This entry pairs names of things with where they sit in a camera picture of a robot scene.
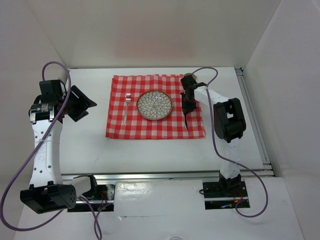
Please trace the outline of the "silver knife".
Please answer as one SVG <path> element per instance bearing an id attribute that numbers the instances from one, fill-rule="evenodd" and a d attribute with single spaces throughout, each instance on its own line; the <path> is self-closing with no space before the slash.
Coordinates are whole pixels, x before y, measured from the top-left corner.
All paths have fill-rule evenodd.
<path id="1" fill-rule="evenodd" d="M 189 126 L 188 126 L 188 119 L 187 119 L 187 117 L 188 117 L 188 114 L 187 114 L 187 113 L 184 114 L 184 124 L 185 124 L 185 128 L 188 130 L 188 129 L 189 129 Z"/>

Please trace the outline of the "floral patterned plate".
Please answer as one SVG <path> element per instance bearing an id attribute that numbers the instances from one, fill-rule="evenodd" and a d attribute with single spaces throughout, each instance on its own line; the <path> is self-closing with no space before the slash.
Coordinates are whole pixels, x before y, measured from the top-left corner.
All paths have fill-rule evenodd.
<path id="1" fill-rule="evenodd" d="M 136 101 L 138 113 L 147 120 L 157 121 L 167 117 L 173 109 L 170 96 L 160 90 L 149 90 Z"/>

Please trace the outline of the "red white checkered cloth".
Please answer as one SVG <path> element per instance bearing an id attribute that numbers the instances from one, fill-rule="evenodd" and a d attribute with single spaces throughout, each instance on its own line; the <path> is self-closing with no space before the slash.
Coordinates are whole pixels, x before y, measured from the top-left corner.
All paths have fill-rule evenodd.
<path id="1" fill-rule="evenodd" d="M 181 93 L 183 74 L 114 75 L 111 81 L 110 100 L 105 136 L 119 140 L 171 140 L 198 139 L 206 135 L 202 110 L 187 115 L 188 130 L 182 112 Z M 171 113 L 160 120 L 148 120 L 137 110 L 136 102 L 141 94 L 160 90 L 170 96 Z M 124 123 L 126 93 L 131 94 L 127 121 Z"/>

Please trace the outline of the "silver fork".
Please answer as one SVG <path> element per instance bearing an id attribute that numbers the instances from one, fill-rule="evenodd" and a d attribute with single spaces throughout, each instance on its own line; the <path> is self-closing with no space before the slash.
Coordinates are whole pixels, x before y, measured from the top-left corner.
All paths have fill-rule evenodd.
<path id="1" fill-rule="evenodd" d="M 124 123 L 127 122 L 128 109 L 129 109 L 129 105 L 130 105 L 130 103 L 131 103 L 131 100 L 132 100 L 131 94 L 130 94 L 130 93 L 126 93 L 126 96 L 125 96 L 125 104 L 126 104 L 126 107 L 125 107 L 124 119 L 123 119 L 123 122 L 124 122 Z"/>

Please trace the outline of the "beige paper cup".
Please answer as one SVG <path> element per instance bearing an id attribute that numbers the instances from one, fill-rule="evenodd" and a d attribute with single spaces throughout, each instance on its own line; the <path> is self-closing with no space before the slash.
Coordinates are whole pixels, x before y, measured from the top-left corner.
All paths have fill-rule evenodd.
<path id="1" fill-rule="evenodd" d="M 197 82 L 197 76 L 194 74 L 194 73 L 186 73 L 186 74 L 184 74 L 184 77 L 185 78 L 189 78 L 189 79 L 193 79 L 195 82 Z"/>

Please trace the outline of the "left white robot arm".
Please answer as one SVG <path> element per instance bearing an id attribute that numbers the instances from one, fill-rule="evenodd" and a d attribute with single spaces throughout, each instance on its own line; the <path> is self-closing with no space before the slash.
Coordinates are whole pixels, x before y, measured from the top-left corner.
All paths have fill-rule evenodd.
<path id="1" fill-rule="evenodd" d="M 87 116 L 88 108 L 97 106 L 75 85 L 67 92 L 58 79 L 41 81 L 41 94 L 29 110 L 34 134 L 35 155 L 29 188 L 20 192 L 20 200 L 37 214 L 76 206 L 79 197 L 97 197 L 99 187 L 92 174 L 79 175 L 65 184 L 60 168 L 60 138 L 63 118 L 74 122 Z"/>

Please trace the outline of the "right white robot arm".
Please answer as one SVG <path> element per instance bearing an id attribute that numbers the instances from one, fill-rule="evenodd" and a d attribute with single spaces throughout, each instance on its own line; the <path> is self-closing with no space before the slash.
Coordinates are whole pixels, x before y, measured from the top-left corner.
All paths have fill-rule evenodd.
<path id="1" fill-rule="evenodd" d="M 227 98 L 208 89 L 204 82 L 197 82 L 192 73 L 185 74 L 180 80 L 183 92 L 181 93 L 181 107 L 184 115 L 185 128 L 188 129 L 187 115 L 197 109 L 197 102 L 212 107 L 211 126 L 213 137 L 217 137 L 221 147 L 223 160 L 219 170 L 219 181 L 212 192 L 223 196 L 230 196 L 241 185 L 239 144 L 246 130 L 246 121 L 238 98 Z"/>

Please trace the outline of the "front aluminium rail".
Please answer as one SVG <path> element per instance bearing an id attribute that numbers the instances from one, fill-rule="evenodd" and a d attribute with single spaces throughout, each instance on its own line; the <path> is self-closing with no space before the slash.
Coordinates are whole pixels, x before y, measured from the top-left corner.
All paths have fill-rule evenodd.
<path id="1" fill-rule="evenodd" d="M 255 173 L 261 178 L 275 177 L 271 168 L 257 170 Z M 218 171 L 191 171 L 191 172 L 161 172 L 161 173 L 106 173 L 93 174 L 97 183 L 114 184 L 116 182 L 149 182 L 149 181 L 167 181 L 167 180 L 202 180 L 204 182 L 214 182 L 219 179 Z M 63 174 L 64 182 L 69 182 L 77 175 Z M 241 177 L 251 178 L 255 175 L 249 171 L 242 171 Z"/>

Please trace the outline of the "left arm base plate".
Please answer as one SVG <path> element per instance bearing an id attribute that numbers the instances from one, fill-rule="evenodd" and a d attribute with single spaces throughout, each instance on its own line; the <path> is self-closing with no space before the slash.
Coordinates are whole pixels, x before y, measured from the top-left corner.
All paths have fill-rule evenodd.
<path id="1" fill-rule="evenodd" d="M 91 195 L 87 193 L 84 195 L 94 212 L 113 212 L 116 184 L 98 184 L 96 190 L 97 192 Z M 84 213 L 90 212 L 91 210 L 85 201 L 77 200 L 75 207 L 67 211 L 69 213 Z"/>

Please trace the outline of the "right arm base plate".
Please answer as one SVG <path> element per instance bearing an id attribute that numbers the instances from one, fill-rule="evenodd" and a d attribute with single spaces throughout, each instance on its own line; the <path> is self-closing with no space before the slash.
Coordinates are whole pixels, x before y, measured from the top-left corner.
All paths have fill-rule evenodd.
<path id="1" fill-rule="evenodd" d="M 223 191 L 218 182 L 203 182 L 199 193 L 204 196 L 206 210 L 250 208 L 247 187 L 244 181 L 239 186 Z"/>

